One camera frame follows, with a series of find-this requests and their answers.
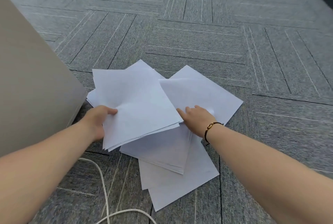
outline beige cabinet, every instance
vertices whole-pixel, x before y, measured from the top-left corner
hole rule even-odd
[[[10,0],[0,0],[0,156],[68,127],[82,84]]]

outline forearm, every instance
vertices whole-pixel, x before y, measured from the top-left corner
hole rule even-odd
[[[0,222],[27,223],[93,137],[90,128],[79,122],[0,158]]]
[[[329,223],[332,220],[331,179],[224,126],[214,125],[207,139],[276,221]]]

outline cable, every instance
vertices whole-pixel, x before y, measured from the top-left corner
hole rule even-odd
[[[147,216],[154,224],[157,224],[156,221],[154,221],[154,219],[147,214],[146,212],[140,210],[140,209],[126,209],[126,210],[121,210],[112,214],[109,214],[109,202],[108,202],[108,194],[106,193],[106,188],[105,188],[105,182],[104,182],[104,177],[103,177],[103,173],[101,168],[98,166],[97,163],[95,163],[94,161],[90,160],[90,159],[86,159],[86,158],[79,158],[79,160],[83,160],[83,161],[87,161],[87,162],[91,162],[93,164],[95,164],[95,166],[97,167],[100,175],[101,175],[101,180],[102,180],[102,185],[103,185],[103,191],[104,191],[104,196],[105,196],[105,205],[106,205],[106,217],[104,217],[102,220],[100,220],[99,222],[95,223],[95,224],[100,224],[103,221],[105,221],[105,219],[107,220],[108,224],[110,224],[110,217],[115,216],[119,213],[126,213],[126,212],[139,212],[139,213],[143,213],[145,216]]]

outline hand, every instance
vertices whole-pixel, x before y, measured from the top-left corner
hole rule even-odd
[[[177,112],[184,120],[185,125],[197,136],[203,138],[208,125],[217,121],[205,108],[200,106],[194,107],[195,108],[186,107],[186,112],[177,108]]]
[[[102,123],[105,121],[106,116],[108,114],[115,115],[117,112],[117,109],[112,109],[106,106],[97,106],[87,111],[80,122],[93,130],[94,141],[98,141],[104,137]]]

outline gray carpet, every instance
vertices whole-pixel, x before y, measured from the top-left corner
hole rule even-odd
[[[244,104],[228,127],[333,178],[333,11],[322,0],[12,0],[82,84],[91,69],[143,59],[165,77],[188,64]],[[85,103],[78,121],[90,108]],[[110,212],[139,208],[162,223],[273,223],[216,152],[220,176],[158,211],[138,161],[102,143],[97,162]],[[31,223],[95,223],[105,216],[98,171],[78,162]],[[122,214],[112,223],[148,224]]]

